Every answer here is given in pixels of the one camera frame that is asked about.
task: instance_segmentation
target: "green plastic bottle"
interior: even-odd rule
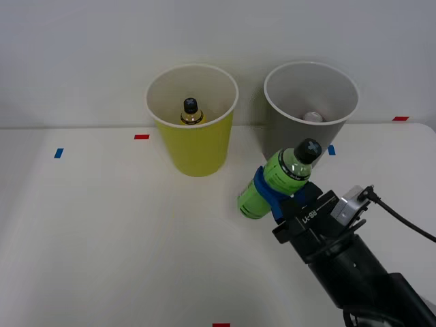
[[[321,146],[307,138],[295,149],[275,153],[264,166],[264,178],[268,185],[281,193],[292,195],[307,183],[312,172],[312,162],[321,155]],[[262,218],[270,212],[268,202],[258,193],[254,181],[238,196],[241,213],[252,219]]]

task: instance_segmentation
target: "white table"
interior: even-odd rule
[[[275,240],[272,216],[253,221],[236,207],[264,163],[258,132],[234,127],[225,166],[191,178],[155,128],[0,131],[0,326],[343,326]],[[333,144],[313,182],[339,196],[374,184],[436,234],[430,128],[346,125]],[[436,245],[376,205],[364,218],[359,234],[385,268],[436,302]]]

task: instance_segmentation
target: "black bottle cap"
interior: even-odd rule
[[[195,100],[193,97],[188,97],[183,102],[183,109],[187,114],[195,114],[198,111],[197,100]]]
[[[321,155],[321,146],[314,139],[307,138],[294,149],[294,155],[302,164],[309,165]]]

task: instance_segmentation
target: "small bottle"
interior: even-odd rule
[[[264,166],[265,181],[272,189],[290,196],[307,183],[312,173],[311,164],[320,155],[320,144],[310,138],[295,149],[282,149]],[[244,216],[252,219],[262,218],[271,210],[268,202],[258,193],[253,180],[238,197],[238,207]]]
[[[203,111],[198,109],[197,100],[188,97],[183,102],[183,111],[180,115],[181,125],[200,125],[206,122]]]

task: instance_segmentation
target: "robotic arm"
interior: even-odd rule
[[[436,327],[436,317],[405,278],[400,273],[388,273],[355,234],[366,222],[360,215],[371,201],[394,213],[375,195],[373,186],[355,186],[338,198],[333,191],[323,194],[308,182],[290,198],[269,188],[262,168],[256,172],[254,183],[271,205],[278,224],[273,234],[280,243],[292,244],[332,301],[343,310],[347,327]]]

